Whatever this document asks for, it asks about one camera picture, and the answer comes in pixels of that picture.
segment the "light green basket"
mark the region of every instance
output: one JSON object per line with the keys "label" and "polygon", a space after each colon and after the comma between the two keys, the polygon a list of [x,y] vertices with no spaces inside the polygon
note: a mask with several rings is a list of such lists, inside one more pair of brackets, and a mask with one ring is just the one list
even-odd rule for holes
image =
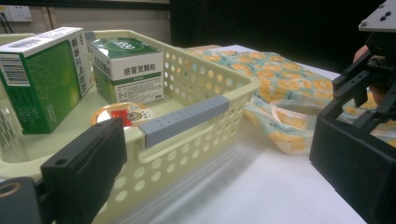
{"label": "light green basket", "polygon": [[[140,128],[126,130],[128,161],[95,223],[107,223],[125,210],[141,204],[230,145],[237,136],[245,104],[259,87],[259,82],[232,69],[132,31],[87,33],[88,40],[102,37],[136,37],[163,51],[165,96],[146,104],[156,117],[166,117],[169,113],[183,111],[219,95],[228,99],[229,105],[221,115],[182,133],[175,133],[175,136],[149,148],[145,148],[146,134]],[[0,178],[25,175],[38,179],[39,166],[87,130],[92,114],[104,105],[108,103],[96,88],[92,88],[54,133],[25,135],[23,141],[29,143],[26,152],[30,160],[19,163],[0,160]]]}

